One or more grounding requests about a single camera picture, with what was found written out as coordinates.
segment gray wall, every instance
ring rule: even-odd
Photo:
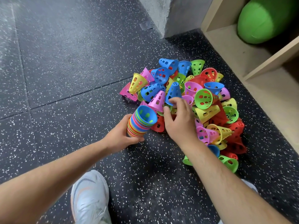
[[[200,28],[212,0],[140,0],[162,37]]]

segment pile of cones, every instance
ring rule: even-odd
[[[247,148],[241,134],[245,124],[239,118],[237,103],[229,91],[220,83],[223,75],[214,68],[206,68],[204,60],[178,61],[161,58],[161,67],[134,73],[131,83],[120,92],[140,105],[150,107],[157,115],[157,122],[151,127],[156,132],[165,130],[163,107],[170,107],[172,117],[176,109],[169,99],[181,97],[192,108],[198,138],[219,157],[233,173],[238,168],[237,154]],[[192,165],[187,157],[183,163]]]

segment hand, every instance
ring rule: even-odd
[[[127,137],[127,125],[132,114],[127,114],[123,119],[103,138],[110,154],[120,152],[126,147],[138,142],[143,142],[143,137]]]
[[[198,141],[194,114],[187,102],[179,97],[169,100],[177,106],[176,119],[173,120],[169,107],[164,107],[165,128],[169,136],[178,144],[179,147],[185,142]]]

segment forearm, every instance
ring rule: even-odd
[[[199,140],[181,146],[223,223],[290,223],[222,164]]]
[[[0,221],[36,222],[76,180],[108,154],[101,140],[3,183]]]

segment green exercise ball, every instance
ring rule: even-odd
[[[298,0],[250,0],[238,20],[238,34],[250,44],[259,44],[282,33],[295,18]]]

